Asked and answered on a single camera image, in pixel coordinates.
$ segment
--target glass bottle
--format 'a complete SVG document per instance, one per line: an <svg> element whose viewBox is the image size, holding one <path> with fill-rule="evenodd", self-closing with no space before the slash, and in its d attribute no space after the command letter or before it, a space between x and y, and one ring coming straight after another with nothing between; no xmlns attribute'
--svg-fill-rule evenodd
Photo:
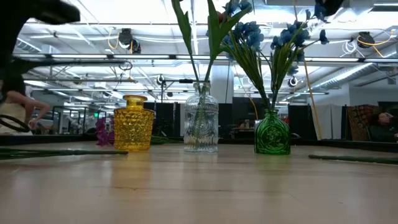
<svg viewBox="0 0 398 224"><path fill-rule="evenodd" d="M154 112L144 109L144 96L125 95L126 108L114 111L114 147L125 151L146 151L154 123Z"/></svg>
<svg viewBox="0 0 398 224"><path fill-rule="evenodd" d="M195 94L185 102L184 150L217 152L218 102L210 96L210 83L194 83Z"/></svg>
<svg viewBox="0 0 398 224"><path fill-rule="evenodd" d="M266 110L266 117L254 131L254 151L260 154L289 155L289 126L278 118L277 110Z"/></svg>

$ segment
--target yellow glass vase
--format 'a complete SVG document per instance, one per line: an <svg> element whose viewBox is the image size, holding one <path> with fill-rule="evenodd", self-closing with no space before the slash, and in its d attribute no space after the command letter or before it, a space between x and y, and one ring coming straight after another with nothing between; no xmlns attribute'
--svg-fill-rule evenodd
<svg viewBox="0 0 398 224"><path fill-rule="evenodd" d="M114 111L114 147L125 151L146 151L154 123L154 112L144 109L144 96L126 95L126 108Z"/></svg>

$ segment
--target wooden table surface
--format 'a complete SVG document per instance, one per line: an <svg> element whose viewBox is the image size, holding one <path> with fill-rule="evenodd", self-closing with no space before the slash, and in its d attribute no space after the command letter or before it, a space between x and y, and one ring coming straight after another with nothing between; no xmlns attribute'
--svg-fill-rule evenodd
<svg viewBox="0 0 398 224"><path fill-rule="evenodd" d="M396 154L297 146L290 156L265 156L237 145L186 154L182 148L0 161L0 224L398 223L398 166L307 158Z"/></svg>

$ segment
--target textured glass vase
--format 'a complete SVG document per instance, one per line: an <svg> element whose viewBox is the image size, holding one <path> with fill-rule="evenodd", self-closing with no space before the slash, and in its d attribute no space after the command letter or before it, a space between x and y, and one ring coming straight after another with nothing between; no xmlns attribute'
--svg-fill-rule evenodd
<svg viewBox="0 0 398 224"><path fill-rule="evenodd" d="M209 83L194 83L195 94L185 102L184 150L217 152L218 102L210 96Z"/></svg>
<svg viewBox="0 0 398 224"><path fill-rule="evenodd" d="M260 154L289 155L289 126L281 121L278 111L266 110L266 117L254 131L254 151Z"/></svg>
<svg viewBox="0 0 398 224"><path fill-rule="evenodd" d="M114 147L117 150L146 151L154 123L154 112L144 109L144 96L125 95L126 108L114 111Z"/></svg>

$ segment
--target green glass vase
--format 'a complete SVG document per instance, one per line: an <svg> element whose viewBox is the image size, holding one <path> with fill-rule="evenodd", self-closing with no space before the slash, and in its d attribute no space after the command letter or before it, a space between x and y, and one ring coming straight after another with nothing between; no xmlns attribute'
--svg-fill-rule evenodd
<svg viewBox="0 0 398 224"><path fill-rule="evenodd" d="M260 154L289 155L289 126L278 118L277 110L266 110L266 117L254 131L254 151Z"/></svg>

